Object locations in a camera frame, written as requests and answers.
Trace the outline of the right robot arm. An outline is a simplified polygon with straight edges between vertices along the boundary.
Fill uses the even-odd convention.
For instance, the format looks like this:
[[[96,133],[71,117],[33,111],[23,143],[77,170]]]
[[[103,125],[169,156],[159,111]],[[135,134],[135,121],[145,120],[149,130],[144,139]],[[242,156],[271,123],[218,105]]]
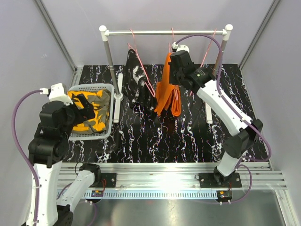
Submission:
[[[191,90],[213,109],[230,133],[223,144],[224,154],[213,172],[214,183],[225,186],[234,174],[243,154],[259,139],[261,120],[252,120],[244,114],[218,87],[217,79],[207,68],[197,67],[186,50],[174,52],[170,56],[169,82]]]

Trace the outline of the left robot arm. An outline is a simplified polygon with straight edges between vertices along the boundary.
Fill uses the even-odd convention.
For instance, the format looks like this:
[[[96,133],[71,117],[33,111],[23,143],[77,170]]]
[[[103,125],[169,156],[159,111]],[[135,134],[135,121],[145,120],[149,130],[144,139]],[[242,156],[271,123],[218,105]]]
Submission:
[[[30,166],[35,172],[28,226],[70,226],[85,191],[101,184],[100,167],[84,163],[65,193],[57,195],[58,176],[72,129],[95,116],[92,104],[83,94],[76,99],[82,104],[81,109],[70,99],[59,98],[44,104],[40,112],[40,122],[28,146]]]

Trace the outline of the yellow camouflage trousers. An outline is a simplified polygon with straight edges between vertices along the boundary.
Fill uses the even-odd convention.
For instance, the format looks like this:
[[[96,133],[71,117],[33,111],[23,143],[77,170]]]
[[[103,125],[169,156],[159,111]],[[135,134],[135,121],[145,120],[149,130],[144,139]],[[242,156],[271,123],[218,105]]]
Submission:
[[[99,91],[68,91],[68,96],[76,104],[79,109],[83,109],[83,104],[77,98],[78,95],[83,94],[87,101],[92,104],[94,108],[95,117],[78,124],[73,127],[72,132],[75,134],[94,134],[107,131],[109,126],[111,93],[107,89]]]

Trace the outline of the black and white trousers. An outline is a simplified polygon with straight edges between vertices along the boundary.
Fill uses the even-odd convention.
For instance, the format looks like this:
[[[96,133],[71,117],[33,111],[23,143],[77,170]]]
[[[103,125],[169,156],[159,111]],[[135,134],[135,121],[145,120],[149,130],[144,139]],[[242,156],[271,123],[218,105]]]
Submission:
[[[139,104],[149,112],[155,110],[157,100],[148,89],[146,74],[133,49],[128,50],[127,61],[123,66],[123,86],[123,93],[129,100],[131,108]]]

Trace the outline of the orange trousers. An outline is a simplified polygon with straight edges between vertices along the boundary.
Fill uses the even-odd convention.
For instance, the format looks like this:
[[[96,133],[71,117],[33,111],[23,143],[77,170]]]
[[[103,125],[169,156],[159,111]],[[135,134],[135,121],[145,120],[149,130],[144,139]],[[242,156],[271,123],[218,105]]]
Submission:
[[[161,81],[157,83],[157,107],[155,109],[155,112],[158,116],[160,116],[163,110],[167,111],[171,107],[172,115],[177,117],[180,116],[182,112],[181,93],[178,85],[169,83],[169,63],[171,62],[170,56],[171,53],[168,53],[163,67]]]

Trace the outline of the pink wire hanger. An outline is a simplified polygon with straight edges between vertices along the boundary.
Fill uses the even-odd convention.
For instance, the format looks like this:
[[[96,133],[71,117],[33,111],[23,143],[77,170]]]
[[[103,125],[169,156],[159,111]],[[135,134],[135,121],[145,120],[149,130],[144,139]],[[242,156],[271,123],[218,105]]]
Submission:
[[[172,32],[172,42],[169,43],[169,52],[170,53],[173,52],[173,49],[172,49],[172,46],[173,46],[173,43],[174,43],[174,30],[173,30],[173,27],[171,28],[171,32]],[[178,101],[178,93],[177,93],[176,88],[177,88],[177,86],[175,86],[175,88],[173,89],[173,94],[174,94],[174,98],[176,99],[176,101]]]
[[[133,37],[134,46],[132,47],[132,46],[128,43],[128,44],[127,44],[127,45],[128,45],[128,49],[132,49],[132,50],[135,51],[135,54],[136,54],[136,56],[137,56],[137,58],[138,58],[138,61],[139,61],[139,63],[140,63],[140,66],[142,67],[143,72],[144,72],[144,74],[145,74],[145,76],[146,76],[146,82],[145,82],[145,85],[146,85],[147,89],[149,90],[150,94],[151,94],[153,97],[156,97],[156,96],[155,96],[155,90],[154,90],[154,88],[153,88],[153,86],[152,86],[152,83],[151,83],[150,80],[149,80],[149,77],[148,77],[148,75],[147,75],[147,72],[146,72],[146,70],[145,70],[145,68],[144,68],[144,66],[143,66],[143,63],[142,63],[141,59],[140,59],[139,52],[138,52],[138,49],[137,49],[137,46],[136,46],[135,34],[134,34],[134,32],[133,32],[132,29],[129,29],[129,30],[130,30],[130,32],[131,32],[131,34],[132,34],[132,37]]]
[[[215,29],[215,31],[214,31],[214,33],[213,33],[213,35],[212,35],[212,38],[214,38],[216,31],[217,31],[217,29]],[[206,53],[204,54],[204,57],[203,57],[203,60],[202,60],[202,63],[201,63],[201,65],[200,65],[200,67],[203,67],[203,65],[204,65],[204,62],[205,62],[205,60],[206,60],[206,57],[207,57],[207,54],[208,54],[208,52],[209,52],[209,49],[210,49],[210,47],[211,47],[212,42],[213,42],[213,41],[211,40],[210,43],[209,43],[208,46],[207,46]]]

